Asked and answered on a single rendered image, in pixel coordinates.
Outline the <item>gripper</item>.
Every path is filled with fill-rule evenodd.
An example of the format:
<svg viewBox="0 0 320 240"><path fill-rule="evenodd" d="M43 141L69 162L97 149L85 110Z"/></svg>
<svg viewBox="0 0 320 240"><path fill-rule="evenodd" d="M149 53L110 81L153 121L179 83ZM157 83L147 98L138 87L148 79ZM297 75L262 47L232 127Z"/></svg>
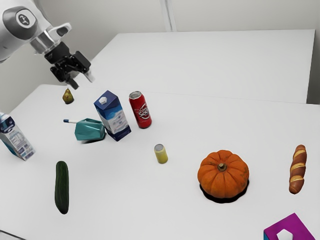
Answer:
<svg viewBox="0 0 320 240"><path fill-rule="evenodd" d="M79 85L71 78L72 71L82 73L91 83L95 81L90 70L90 61L80 51L71 54L69 47L62 41L46 53L44 58L52 64L50 71L58 81L67 82L74 90L77 90Z"/></svg>

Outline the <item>teal faceted mug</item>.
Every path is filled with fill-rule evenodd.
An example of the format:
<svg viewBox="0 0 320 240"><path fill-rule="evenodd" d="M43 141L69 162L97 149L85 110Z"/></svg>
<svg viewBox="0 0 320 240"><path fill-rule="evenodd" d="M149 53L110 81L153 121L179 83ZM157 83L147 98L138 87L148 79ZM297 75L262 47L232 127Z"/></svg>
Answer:
<svg viewBox="0 0 320 240"><path fill-rule="evenodd" d="M86 118L76 123L74 135L78 141L100 141L105 137L105 127L101 121Z"/></svg>

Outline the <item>green brown pear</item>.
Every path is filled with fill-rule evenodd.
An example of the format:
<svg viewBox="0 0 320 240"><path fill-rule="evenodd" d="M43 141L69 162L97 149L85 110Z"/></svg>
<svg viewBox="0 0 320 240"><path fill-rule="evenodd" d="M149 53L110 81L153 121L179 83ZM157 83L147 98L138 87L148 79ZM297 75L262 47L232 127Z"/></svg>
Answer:
<svg viewBox="0 0 320 240"><path fill-rule="evenodd" d="M74 101L74 97L71 93L71 91L69 90L69 88L67 88L62 96L62 100L64 101L65 104L71 104Z"/></svg>

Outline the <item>blue white milk carton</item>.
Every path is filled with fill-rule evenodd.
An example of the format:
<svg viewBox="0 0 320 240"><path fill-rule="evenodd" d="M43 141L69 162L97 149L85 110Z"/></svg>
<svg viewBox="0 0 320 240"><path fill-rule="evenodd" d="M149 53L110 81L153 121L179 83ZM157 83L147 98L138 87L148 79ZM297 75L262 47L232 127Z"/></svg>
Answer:
<svg viewBox="0 0 320 240"><path fill-rule="evenodd" d="M119 98L114 93L107 90L94 102L94 106L107 134L116 142L131 132Z"/></svg>

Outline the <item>red soda can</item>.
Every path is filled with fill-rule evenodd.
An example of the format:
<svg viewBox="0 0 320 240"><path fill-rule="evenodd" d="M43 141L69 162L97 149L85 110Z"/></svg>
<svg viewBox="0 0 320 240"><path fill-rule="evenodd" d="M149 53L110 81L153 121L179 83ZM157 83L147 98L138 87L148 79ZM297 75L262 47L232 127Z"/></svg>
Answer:
<svg viewBox="0 0 320 240"><path fill-rule="evenodd" d="M141 129L150 127L152 124L152 118L144 95L140 91L130 93L129 103L138 127Z"/></svg>

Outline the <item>small yellow can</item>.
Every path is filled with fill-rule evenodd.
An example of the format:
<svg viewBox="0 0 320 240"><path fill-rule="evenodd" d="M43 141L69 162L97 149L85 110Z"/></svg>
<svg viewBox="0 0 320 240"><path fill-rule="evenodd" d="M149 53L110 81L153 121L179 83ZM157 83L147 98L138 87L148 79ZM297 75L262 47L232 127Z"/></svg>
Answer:
<svg viewBox="0 0 320 240"><path fill-rule="evenodd" d="M154 146L154 153L158 163L165 164L168 161L168 155L163 144L156 144Z"/></svg>

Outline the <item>dark green cucumber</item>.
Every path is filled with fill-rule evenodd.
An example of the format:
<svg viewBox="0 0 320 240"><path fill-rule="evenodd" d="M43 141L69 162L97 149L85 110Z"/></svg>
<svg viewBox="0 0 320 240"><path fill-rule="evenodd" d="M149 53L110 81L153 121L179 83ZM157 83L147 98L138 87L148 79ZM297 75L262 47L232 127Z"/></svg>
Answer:
<svg viewBox="0 0 320 240"><path fill-rule="evenodd" d="M64 161L56 163L54 201L63 215L69 211L69 169Z"/></svg>

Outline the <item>orange pumpkin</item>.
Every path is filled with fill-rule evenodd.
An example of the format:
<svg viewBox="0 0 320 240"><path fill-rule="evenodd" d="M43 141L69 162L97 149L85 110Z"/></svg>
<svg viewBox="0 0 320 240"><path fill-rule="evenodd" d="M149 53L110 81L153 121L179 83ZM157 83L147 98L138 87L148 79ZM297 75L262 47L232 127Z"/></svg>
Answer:
<svg viewBox="0 0 320 240"><path fill-rule="evenodd" d="M197 172L202 189L218 199L230 199L242 193L248 185L248 165L229 150L219 150L204 158Z"/></svg>

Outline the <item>brown baguette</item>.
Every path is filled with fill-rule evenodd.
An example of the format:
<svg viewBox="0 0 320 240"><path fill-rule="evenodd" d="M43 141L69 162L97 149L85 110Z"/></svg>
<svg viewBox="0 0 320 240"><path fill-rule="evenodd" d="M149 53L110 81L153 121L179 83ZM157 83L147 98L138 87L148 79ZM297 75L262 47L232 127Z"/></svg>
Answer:
<svg viewBox="0 0 320 240"><path fill-rule="evenodd" d="M305 183L306 162L306 147L300 144L295 148L289 170L289 192L293 195L298 194Z"/></svg>

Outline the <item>purple tissue box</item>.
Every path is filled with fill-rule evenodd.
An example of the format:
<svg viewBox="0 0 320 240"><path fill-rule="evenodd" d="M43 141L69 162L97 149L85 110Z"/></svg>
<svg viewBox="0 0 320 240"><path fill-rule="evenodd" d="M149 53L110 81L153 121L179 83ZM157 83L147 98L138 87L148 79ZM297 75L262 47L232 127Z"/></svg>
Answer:
<svg viewBox="0 0 320 240"><path fill-rule="evenodd" d="M296 213L292 213L265 228L263 240L280 240L280 233L290 233L288 240L316 240Z"/></svg>

